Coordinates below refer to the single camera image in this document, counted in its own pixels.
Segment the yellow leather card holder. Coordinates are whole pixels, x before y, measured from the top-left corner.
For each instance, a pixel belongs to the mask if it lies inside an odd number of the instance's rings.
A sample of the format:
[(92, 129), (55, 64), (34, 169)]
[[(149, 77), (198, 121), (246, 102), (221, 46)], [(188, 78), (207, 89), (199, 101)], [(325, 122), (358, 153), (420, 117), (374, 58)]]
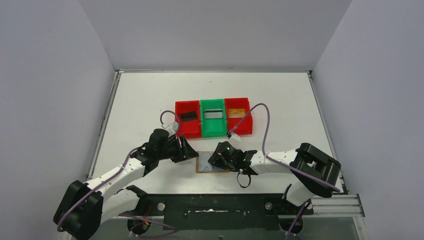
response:
[(199, 151), (196, 158), (196, 173), (198, 174), (214, 174), (214, 173), (229, 173), (229, 170), (224, 170), (208, 162), (213, 155), (212, 151)]

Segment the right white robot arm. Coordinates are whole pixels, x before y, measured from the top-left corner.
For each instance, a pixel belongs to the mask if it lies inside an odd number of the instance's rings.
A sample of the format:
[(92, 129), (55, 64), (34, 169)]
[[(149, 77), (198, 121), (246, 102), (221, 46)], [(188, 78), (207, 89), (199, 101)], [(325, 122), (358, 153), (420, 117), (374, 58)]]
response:
[(249, 177), (283, 174), (291, 182), (282, 198), (297, 207), (314, 196), (331, 198), (341, 191), (336, 186), (340, 162), (306, 142), (293, 150), (263, 153), (255, 149), (243, 151), (224, 141), (217, 145), (208, 163)]

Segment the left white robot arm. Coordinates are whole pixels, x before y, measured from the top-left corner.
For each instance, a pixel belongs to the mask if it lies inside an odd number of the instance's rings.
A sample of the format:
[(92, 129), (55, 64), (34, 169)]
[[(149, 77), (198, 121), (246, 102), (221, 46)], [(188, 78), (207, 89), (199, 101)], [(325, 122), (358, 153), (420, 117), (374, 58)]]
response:
[(101, 223), (139, 205), (142, 191), (131, 186), (132, 182), (152, 172), (161, 160), (180, 163), (198, 156), (184, 135), (155, 129), (119, 166), (86, 182), (75, 180), (67, 187), (53, 216), (57, 231), (88, 240)]

